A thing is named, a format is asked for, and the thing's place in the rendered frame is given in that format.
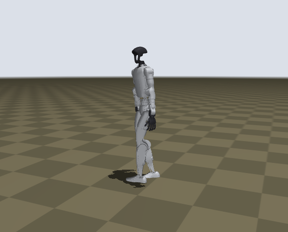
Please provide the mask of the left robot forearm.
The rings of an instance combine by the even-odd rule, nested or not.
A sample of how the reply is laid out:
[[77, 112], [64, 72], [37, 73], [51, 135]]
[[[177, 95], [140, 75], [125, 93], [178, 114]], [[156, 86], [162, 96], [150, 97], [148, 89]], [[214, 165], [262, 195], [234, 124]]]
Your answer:
[[155, 115], [155, 92], [154, 92], [154, 89], [151, 88], [150, 89], [150, 96], [148, 97], [148, 100], [149, 100], [149, 110], [151, 110], [151, 115]]

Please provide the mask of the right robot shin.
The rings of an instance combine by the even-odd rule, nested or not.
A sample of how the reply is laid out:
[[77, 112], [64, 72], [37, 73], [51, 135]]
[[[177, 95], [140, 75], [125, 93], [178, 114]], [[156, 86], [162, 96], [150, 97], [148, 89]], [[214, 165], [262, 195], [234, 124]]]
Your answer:
[[146, 151], [146, 163], [147, 163], [147, 165], [148, 165], [148, 168], [149, 169], [151, 169], [152, 170], [152, 172], [151, 172], [151, 170], [150, 170], [150, 172], [151, 172], [151, 174], [154, 172], [155, 173], [155, 171], [154, 171], [154, 167], [153, 167], [153, 156], [152, 156], [152, 151], [151, 151], [151, 148], [149, 148], [147, 151]]

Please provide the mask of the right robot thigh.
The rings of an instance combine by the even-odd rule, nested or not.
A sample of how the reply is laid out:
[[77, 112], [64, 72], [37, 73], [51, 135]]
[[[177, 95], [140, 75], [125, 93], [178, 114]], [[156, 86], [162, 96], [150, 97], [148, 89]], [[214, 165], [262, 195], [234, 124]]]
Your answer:
[[[138, 124], [138, 121], [140, 119], [140, 116], [141, 116], [140, 112], [137, 111], [136, 112], [136, 116], [135, 116], [135, 132], [136, 132], [136, 128], [137, 128], [137, 124]], [[148, 149], [149, 149], [151, 147], [150, 141], [149, 140], [145, 140], [145, 139], [143, 139], [143, 141], [148, 144]]]

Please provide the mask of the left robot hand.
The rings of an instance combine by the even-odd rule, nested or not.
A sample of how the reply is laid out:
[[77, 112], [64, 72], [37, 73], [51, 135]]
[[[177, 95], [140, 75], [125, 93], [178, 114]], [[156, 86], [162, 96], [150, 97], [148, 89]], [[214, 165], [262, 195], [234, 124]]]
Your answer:
[[154, 130], [156, 128], [156, 120], [155, 120], [154, 116], [155, 115], [151, 115], [151, 110], [149, 110], [149, 119], [148, 119], [147, 123], [145, 124], [145, 126], [147, 124], [149, 124], [149, 125], [148, 125], [148, 128], [146, 130], [150, 129], [149, 131], [151, 131], [151, 130]]

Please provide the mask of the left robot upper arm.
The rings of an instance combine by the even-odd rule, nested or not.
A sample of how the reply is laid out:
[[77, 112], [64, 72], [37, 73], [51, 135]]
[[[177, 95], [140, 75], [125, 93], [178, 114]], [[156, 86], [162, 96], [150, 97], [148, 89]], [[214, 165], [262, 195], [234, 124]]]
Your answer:
[[153, 79], [153, 68], [144, 68], [144, 75], [146, 76], [146, 81], [148, 85], [148, 89], [146, 89], [145, 93], [147, 96], [150, 96], [150, 89], [154, 89], [154, 79]]

